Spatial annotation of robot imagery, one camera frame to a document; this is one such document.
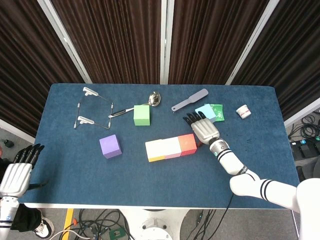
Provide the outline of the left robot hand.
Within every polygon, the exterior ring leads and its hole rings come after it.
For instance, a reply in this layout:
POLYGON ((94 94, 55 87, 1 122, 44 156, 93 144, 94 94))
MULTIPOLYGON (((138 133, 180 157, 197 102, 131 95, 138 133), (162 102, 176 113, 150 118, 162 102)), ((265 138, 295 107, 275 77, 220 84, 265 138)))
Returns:
POLYGON ((25 192, 42 188, 48 180, 30 183, 31 173, 36 166, 44 145, 29 145, 17 152, 13 161, 0 161, 0 196, 20 198, 25 192))

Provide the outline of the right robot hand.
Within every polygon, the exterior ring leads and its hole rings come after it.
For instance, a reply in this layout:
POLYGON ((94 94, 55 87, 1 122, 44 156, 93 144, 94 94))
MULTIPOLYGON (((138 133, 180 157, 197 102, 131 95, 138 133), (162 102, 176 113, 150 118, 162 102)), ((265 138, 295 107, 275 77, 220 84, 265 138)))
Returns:
POLYGON ((182 118, 191 127, 201 143, 210 145, 220 137, 219 130, 202 111, 188 112, 186 116, 182 118))

